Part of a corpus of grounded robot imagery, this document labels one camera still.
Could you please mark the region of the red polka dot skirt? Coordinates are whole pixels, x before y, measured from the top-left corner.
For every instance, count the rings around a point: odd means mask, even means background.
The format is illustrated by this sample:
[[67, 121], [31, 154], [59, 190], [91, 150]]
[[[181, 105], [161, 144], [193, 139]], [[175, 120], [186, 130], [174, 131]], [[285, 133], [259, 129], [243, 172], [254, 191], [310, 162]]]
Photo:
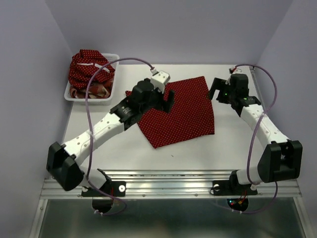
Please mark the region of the red polka dot skirt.
[[145, 113], [138, 127], [153, 148], [215, 134], [212, 102], [204, 76], [168, 83], [175, 92], [170, 113], [155, 109]]
[[[87, 88], [91, 77], [108, 63], [108, 60], [97, 50], [81, 49], [72, 57], [68, 81], [71, 86], [82, 89]], [[115, 68], [110, 64], [95, 76], [93, 82], [104, 83], [114, 80]]]

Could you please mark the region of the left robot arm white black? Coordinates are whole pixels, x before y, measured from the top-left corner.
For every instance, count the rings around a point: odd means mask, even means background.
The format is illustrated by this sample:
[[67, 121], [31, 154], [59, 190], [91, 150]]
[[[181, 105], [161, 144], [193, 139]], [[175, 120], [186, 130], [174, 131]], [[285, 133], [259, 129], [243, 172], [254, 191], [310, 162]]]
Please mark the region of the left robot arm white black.
[[154, 86], [153, 80], [144, 79], [133, 87], [116, 106], [110, 109], [99, 122], [89, 125], [89, 129], [76, 138], [49, 146], [46, 169], [65, 191], [77, 186], [93, 188], [98, 195], [106, 195], [110, 191], [110, 178], [101, 170], [91, 171], [82, 163], [92, 159], [92, 153], [112, 137], [123, 133], [151, 109], [170, 113], [174, 104], [175, 92], [169, 90], [167, 98]]

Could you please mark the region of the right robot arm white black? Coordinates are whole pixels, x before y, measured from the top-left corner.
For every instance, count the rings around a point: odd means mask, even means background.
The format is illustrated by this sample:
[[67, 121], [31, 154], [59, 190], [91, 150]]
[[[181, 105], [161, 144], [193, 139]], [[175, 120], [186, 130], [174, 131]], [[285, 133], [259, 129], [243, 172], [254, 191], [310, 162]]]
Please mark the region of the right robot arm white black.
[[303, 146], [290, 140], [265, 114], [259, 99], [249, 95], [248, 77], [236, 73], [228, 80], [215, 78], [209, 98], [219, 92], [217, 101], [229, 104], [244, 120], [264, 148], [255, 167], [235, 170], [227, 180], [214, 180], [210, 193], [215, 196], [256, 195], [259, 183], [297, 179], [300, 175]]

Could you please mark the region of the red patterned skirt in basket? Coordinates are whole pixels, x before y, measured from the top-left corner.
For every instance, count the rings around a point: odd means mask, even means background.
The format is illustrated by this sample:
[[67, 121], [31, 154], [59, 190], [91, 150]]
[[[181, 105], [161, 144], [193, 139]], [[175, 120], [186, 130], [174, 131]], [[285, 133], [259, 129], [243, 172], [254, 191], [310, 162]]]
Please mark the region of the red patterned skirt in basket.
[[[108, 80], [104, 83], [93, 82], [89, 88], [88, 98], [89, 99], [107, 99], [111, 95], [113, 86], [113, 79]], [[85, 99], [86, 88], [77, 89], [70, 86], [69, 94], [71, 98], [75, 99]]]

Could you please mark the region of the white plastic basket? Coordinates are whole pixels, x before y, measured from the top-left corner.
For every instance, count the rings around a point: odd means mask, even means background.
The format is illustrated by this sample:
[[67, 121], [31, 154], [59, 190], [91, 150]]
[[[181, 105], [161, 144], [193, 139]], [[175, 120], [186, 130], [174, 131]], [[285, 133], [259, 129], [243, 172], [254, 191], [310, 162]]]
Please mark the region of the white plastic basket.
[[80, 50], [72, 57], [64, 93], [65, 100], [83, 105], [88, 93], [89, 105], [110, 105], [117, 83], [118, 63], [106, 66], [91, 83], [89, 81], [99, 68], [117, 59], [119, 56], [116, 54], [100, 53], [97, 50]]

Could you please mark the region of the red polka dot skirt in basket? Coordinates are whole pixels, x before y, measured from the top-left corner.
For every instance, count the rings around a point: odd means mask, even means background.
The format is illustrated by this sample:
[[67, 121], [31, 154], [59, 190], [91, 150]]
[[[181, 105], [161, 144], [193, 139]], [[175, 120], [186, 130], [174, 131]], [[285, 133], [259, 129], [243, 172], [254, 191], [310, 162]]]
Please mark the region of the red polka dot skirt in basket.
[[[68, 81], [71, 86], [82, 89], [87, 88], [91, 77], [108, 63], [108, 60], [97, 50], [81, 49], [72, 57]], [[114, 80], [115, 68], [110, 64], [95, 76], [93, 82], [104, 83]]]

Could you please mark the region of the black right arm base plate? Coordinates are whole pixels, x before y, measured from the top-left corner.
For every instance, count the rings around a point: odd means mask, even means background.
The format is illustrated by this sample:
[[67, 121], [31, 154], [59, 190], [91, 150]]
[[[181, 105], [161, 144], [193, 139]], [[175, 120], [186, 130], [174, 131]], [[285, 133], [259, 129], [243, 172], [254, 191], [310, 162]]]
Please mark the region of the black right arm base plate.
[[240, 195], [257, 195], [257, 190], [251, 190], [251, 186], [233, 184], [229, 180], [214, 180], [210, 189], [210, 194], [214, 196], [240, 196]]

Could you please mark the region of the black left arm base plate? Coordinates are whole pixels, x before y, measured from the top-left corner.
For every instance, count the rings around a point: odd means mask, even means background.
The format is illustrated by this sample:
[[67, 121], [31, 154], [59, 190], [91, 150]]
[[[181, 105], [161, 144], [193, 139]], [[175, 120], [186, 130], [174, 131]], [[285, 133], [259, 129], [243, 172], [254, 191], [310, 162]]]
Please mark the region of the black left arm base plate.
[[[100, 190], [111, 196], [124, 197], [126, 193], [126, 182], [123, 180], [106, 182], [100, 188]], [[100, 192], [96, 191], [93, 188], [83, 187], [81, 191], [81, 196], [82, 197], [103, 197], [104, 194], [101, 194]]]

